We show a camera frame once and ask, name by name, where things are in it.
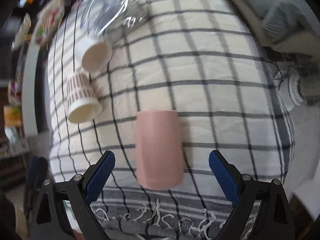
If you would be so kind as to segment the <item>red striped paper cup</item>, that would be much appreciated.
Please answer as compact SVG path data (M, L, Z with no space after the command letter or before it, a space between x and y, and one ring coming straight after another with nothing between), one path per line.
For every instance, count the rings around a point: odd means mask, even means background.
M69 122L80 124L99 116L103 107L83 72L74 72L67 80L67 118Z

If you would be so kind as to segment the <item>grey sectional sofa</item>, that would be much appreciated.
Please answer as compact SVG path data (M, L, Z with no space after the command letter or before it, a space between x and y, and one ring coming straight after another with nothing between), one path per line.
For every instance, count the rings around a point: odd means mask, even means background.
M263 47L319 60L319 20L306 0L231 0Z

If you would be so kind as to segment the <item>orange snack bag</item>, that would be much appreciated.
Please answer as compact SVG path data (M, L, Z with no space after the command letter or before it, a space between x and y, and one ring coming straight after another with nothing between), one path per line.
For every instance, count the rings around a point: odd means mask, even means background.
M20 106L6 105L4 110L4 125L5 127L21 127L22 114Z

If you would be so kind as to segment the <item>checked white tablecloth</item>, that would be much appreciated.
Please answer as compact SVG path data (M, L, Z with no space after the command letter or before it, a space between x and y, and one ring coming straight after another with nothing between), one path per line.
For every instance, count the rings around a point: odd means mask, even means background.
M84 172L106 151L116 166L92 204L111 239L214 239L232 210L208 155L219 150L242 173L284 181L294 155L289 112L278 96L263 49L227 0L140 0L149 22L115 44L89 79L103 112L67 119L67 79L81 64L79 5L61 23L48 54L56 181ZM134 126L138 111L174 110L181 124L183 183L152 191L136 181Z

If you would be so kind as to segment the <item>white paper cup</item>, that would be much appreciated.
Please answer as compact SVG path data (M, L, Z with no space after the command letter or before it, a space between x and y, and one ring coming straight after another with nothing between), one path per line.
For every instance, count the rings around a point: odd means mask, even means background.
M75 57L88 72L100 72L109 63L113 46L109 40L85 36L75 44Z

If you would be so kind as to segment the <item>white upper tray bowl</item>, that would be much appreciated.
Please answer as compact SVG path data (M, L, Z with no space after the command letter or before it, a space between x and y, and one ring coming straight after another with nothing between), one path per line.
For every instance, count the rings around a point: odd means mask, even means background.
M15 35L15 39L11 44L12 51L17 50L20 48L20 46L27 40L27 35L29 33L31 27L31 19L30 15L26 13L26 15L23 18L22 23L19 26L19 30L17 34Z

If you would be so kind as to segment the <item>white tv cabinet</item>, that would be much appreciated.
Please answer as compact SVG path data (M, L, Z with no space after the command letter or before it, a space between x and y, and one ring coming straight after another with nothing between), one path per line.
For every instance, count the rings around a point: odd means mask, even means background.
M35 112L35 83L38 55L39 47L30 43L24 64L21 102L23 128L26 137L38 135Z

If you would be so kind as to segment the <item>pink ribbed cup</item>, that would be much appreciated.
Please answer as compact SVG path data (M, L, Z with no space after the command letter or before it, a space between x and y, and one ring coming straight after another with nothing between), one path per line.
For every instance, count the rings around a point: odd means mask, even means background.
M175 111L137 112L136 176L150 190L168 190L184 177L180 123Z

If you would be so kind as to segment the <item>snack filled fruit tray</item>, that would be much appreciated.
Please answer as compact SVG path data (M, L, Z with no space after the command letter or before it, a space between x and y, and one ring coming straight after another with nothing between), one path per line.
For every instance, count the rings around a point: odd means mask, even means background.
M58 29L65 13L63 0L51 0L37 16L32 40L39 47L47 45Z

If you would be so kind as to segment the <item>clear plastic bottle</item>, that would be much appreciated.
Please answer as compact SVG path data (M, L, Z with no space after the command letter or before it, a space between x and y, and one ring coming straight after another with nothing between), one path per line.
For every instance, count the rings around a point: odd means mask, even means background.
M80 28L92 37L123 37L150 20L141 0L89 0Z

